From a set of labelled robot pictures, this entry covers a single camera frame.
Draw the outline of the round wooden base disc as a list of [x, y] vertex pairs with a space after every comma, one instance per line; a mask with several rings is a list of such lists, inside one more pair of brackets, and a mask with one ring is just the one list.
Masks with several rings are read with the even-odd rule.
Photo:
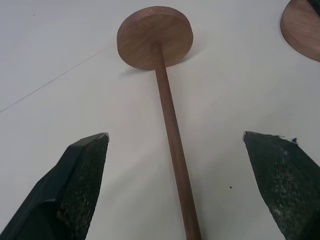
[[320, 63], [320, 0], [290, 0], [279, 26], [294, 50]]

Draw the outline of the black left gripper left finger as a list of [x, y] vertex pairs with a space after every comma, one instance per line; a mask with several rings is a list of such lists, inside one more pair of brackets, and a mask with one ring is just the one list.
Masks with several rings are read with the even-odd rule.
[[69, 145], [32, 188], [0, 240], [85, 240], [96, 209], [110, 138], [102, 132]]

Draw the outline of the wooden rod with disc base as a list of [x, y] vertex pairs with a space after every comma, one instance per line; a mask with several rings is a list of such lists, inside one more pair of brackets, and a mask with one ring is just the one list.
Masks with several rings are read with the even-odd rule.
[[190, 51], [193, 40], [187, 17], [167, 6], [151, 6], [134, 12], [120, 25], [116, 37], [118, 54], [126, 64], [155, 72], [186, 240], [202, 240], [166, 70]]

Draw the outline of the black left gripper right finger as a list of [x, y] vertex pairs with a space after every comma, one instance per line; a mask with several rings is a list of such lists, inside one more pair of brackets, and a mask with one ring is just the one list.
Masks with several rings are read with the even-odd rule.
[[285, 240], [320, 240], [320, 166], [297, 139], [245, 131], [255, 180]]

